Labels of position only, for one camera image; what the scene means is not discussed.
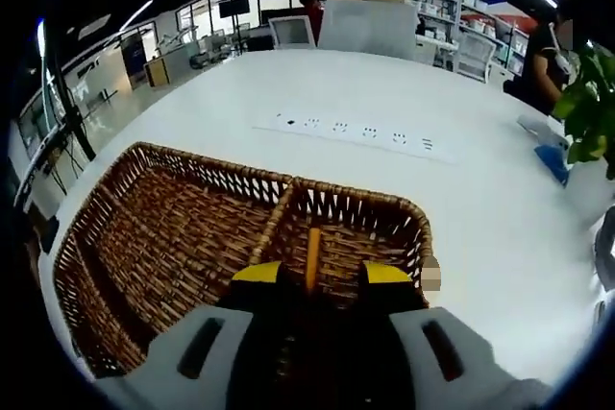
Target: potted plant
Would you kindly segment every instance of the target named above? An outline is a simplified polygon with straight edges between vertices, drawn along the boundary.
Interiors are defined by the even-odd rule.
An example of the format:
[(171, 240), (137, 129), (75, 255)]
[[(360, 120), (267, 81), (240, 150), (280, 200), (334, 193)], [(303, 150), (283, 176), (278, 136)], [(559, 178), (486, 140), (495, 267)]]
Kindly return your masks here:
[(615, 58), (587, 45), (578, 54), (577, 79), (555, 105), (573, 138), (573, 164), (566, 196), (584, 223), (595, 223), (613, 204), (615, 194)]

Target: wicker basket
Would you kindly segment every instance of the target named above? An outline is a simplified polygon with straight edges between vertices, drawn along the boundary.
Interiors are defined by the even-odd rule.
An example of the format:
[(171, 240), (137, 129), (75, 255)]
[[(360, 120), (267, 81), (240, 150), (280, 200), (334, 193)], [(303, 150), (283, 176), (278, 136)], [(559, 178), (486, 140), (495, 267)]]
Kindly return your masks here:
[[(402, 269), (423, 293), (421, 270), (432, 255), (430, 223), (421, 208), (400, 197), (295, 178), (274, 211), (276, 232), (254, 262), (280, 260), (302, 283), (308, 231), (321, 229), (318, 285), (341, 308), (357, 298), (363, 260)], [(425, 307), (428, 302), (423, 298)]]
[[(145, 143), (123, 153), (87, 197), (55, 266), (61, 309), (92, 372), (131, 370), (148, 335), (215, 304), (274, 231), (271, 212), (290, 180)], [(134, 314), (151, 332), (134, 327)]]

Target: woven basket divider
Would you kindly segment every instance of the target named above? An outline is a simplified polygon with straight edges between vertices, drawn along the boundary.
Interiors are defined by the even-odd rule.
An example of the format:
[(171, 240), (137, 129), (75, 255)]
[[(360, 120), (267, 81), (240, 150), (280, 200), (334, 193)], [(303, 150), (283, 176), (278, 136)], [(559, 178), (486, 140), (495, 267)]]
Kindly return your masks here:
[[(101, 278), (88, 271), (78, 247), (96, 251), (95, 260), (111, 282), (106, 285), (125, 297), (129, 311), (155, 332), (162, 332), (196, 305), (216, 303), (233, 274), (260, 254), (262, 236), (275, 231), (271, 211), (290, 181), (289, 176), (146, 143), (123, 153), (75, 216), (55, 263), (62, 311), (92, 371), (97, 376), (129, 371), (143, 359), (147, 345), (131, 336), (126, 326), (131, 313), (125, 306), (118, 309), (117, 300), (108, 299), (109, 290), (101, 291)], [(169, 191), (161, 190), (165, 184), (172, 186)], [(185, 191), (191, 196), (182, 203), (176, 200)], [(219, 220), (206, 216), (217, 226), (210, 232), (213, 235), (199, 229), (199, 217), (193, 216), (186, 218), (185, 227), (165, 228), (167, 221), (177, 218), (176, 204), (195, 202), (199, 208), (198, 201), (204, 197), (217, 207), (211, 213), (221, 213)], [(166, 200), (169, 207), (147, 206), (148, 200)], [(239, 225), (224, 222), (235, 215)], [(161, 218), (152, 221), (156, 216)], [(254, 216), (260, 224), (250, 222)], [(246, 223), (250, 239), (236, 229)], [(220, 254), (227, 259), (219, 258)], [(115, 341), (119, 338), (126, 343), (123, 348)]]
[(260, 259), (283, 261), (298, 283), (305, 270), (308, 230), (321, 229), (318, 283), (339, 307), (357, 297), (362, 260), (400, 268), (423, 295), (421, 271), (432, 255), (431, 228), (423, 210), (407, 199), (295, 178), (272, 221), (277, 231), (260, 246)]

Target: office chair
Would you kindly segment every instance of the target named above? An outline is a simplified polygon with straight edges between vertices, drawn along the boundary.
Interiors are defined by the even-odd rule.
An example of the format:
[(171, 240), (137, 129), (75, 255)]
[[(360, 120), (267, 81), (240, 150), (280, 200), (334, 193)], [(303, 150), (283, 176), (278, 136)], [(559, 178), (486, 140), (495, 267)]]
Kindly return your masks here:
[(489, 80), (489, 66), (496, 52), (496, 44), (474, 34), (461, 35), (457, 52), (457, 74), (486, 84)]
[(328, 0), (318, 48), (412, 60), (416, 7), (362, 0)]
[(303, 16), (286, 16), (269, 20), (271, 36), (275, 49), (316, 48), (314, 34), (309, 18)]

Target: blue object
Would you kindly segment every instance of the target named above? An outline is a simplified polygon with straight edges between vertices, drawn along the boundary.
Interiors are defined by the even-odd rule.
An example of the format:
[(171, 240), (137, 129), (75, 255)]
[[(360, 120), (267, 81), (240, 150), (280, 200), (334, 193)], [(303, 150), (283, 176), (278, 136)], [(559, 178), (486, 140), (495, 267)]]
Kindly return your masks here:
[(542, 160), (553, 176), (566, 185), (568, 182), (568, 169), (564, 164), (564, 151), (561, 148), (555, 146), (542, 145), (534, 149), (536, 155)]

